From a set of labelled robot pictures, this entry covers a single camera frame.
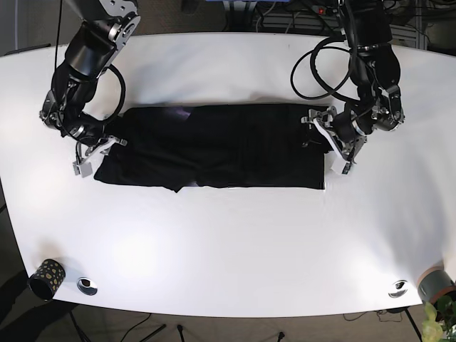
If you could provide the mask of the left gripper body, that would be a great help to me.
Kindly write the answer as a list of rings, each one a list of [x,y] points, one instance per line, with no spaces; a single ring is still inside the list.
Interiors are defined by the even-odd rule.
[[[355,157],[367,141],[367,136],[353,125],[348,111],[338,113],[335,107],[324,110],[310,108],[301,118],[302,125],[314,125],[326,140],[324,153],[332,152],[331,169],[347,175],[355,165]]]

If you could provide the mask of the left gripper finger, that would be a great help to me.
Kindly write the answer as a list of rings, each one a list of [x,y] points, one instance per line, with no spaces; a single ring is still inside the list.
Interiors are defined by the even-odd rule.
[[[302,148],[312,147],[325,149],[325,139],[314,125],[302,125],[300,127],[301,146]]]

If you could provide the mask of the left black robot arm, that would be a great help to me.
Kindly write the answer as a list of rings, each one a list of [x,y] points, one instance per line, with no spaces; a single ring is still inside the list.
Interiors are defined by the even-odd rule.
[[[344,103],[342,112],[331,106],[310,109],[303,121],[314,126],[329,143],[336,157],[332,170],[346,175],[355,157],[374,130],[391,131],[405,120],[399,87],[400,64],[390,42],[392,33],[382,1],[338,1],[336,15],[341,35],[328,37],[305,57],[315,81],[325,90],[324,97]],[[341,95],[340,86],[331,87],[318,74],[316,58],[320,51],[348,45],[348,71],[341,81],[357,87],[356,99]]]

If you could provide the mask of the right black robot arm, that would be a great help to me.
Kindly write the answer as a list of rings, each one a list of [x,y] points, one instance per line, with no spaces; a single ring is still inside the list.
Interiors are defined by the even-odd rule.
[[[114,144],[125,146],[126,140],[105,132],[125,103],[126,84],[113,65],[116,56],[140,23],[136,1],[69,1],[82,24],[66,49],[62,63],[56,63],[51,89],[43,102],[39,117],[43,124],[57,130],[61,137],[76,142],[73,169],[76,175],[92,174],[91,160],[106,154]],[[91,102],[99,78],[111,71],[120,84],[120,98],[115,110],[99,120],[84,112]]]

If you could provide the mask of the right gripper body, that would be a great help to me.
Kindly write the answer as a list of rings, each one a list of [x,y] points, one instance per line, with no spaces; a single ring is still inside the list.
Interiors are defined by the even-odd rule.
[[[73,162],[73,171],[82,178],[93,174],[92,161],[99,155],[107,155],[115,144],[125,147],[128,142],[114,135],[103,133],[93,144],[88,145],[87,138],[71,136],[75,141],[76,160]]]

